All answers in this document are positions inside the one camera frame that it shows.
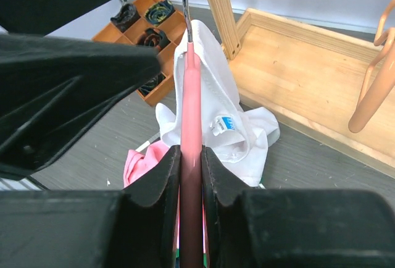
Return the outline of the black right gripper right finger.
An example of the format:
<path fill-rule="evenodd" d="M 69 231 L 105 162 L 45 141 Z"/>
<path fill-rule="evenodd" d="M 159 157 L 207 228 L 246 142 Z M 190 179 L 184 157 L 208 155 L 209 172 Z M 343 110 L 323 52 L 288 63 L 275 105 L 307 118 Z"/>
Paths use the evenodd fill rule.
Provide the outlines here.
<path fill-rule="evenodd" d="M 394 211 L 365 190 L 260 190 L 201 155 L 209 267 L 393 267 Z"/>

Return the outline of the pink hanger of white shirt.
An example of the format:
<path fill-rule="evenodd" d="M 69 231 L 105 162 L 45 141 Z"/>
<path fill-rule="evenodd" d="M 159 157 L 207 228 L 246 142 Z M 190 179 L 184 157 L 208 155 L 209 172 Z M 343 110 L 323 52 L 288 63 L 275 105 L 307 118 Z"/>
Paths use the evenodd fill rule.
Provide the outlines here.
<path fill-rule="evenodd" d="M 180 167 L 180 267 L 203 267 L 201 70 L 194 53 L 188 0 L 182 0 L 186 22 Z"/>

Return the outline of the orange plastic hanger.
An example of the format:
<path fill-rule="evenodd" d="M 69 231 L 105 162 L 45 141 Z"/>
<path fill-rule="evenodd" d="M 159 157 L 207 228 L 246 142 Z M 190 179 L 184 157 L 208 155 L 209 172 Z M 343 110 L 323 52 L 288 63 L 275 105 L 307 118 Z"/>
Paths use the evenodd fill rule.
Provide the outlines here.
<path fill-rule="evenodd" d="M 359 133 L 365 128 L 394 88 L 394 27 L 385 29 L 393 10 L 394 0 L 391 0 L 379 19 L 373 44 L 382 49 L 365 71 L 358 102 L 348 122 L 352 133 Z"/>

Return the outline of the white t shirt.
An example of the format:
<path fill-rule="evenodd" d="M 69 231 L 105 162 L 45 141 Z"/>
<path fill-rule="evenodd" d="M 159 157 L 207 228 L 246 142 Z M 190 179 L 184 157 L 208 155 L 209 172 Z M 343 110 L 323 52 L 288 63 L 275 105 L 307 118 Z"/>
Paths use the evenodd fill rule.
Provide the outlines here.
<path fill-rule="evenodd" d="M 222 164 L 244 183 L 261 183 L 269 147 L 280 137 L 266 108 L 244 111 L 220 43 L 200 20 L 192 20 L 194 51 L 201 61 L 202 139 Z"/>

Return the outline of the pink t shirt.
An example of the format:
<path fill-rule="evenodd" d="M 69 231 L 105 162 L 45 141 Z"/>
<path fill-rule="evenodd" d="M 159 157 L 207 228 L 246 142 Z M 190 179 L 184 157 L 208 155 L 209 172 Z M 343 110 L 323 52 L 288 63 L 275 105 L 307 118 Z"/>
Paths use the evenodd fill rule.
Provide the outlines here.
<path fill-rule="evenodd" d="M 123 170 L 123 186 L 126 188 L 154 168 L 165 156 L 169 147 L 158 140 L 151 143 L 144 151 L 130 149 Z"/>

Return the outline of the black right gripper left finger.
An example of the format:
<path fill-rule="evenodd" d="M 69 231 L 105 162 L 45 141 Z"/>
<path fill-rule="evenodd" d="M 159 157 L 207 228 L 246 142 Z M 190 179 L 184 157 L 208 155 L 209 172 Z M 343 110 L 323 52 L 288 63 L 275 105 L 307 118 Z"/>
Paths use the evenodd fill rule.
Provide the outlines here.
<path fill-rule="evenodd" d="M 3 191 L 2 267 L 174 267 L 180 149 L 118 191 Z"/>

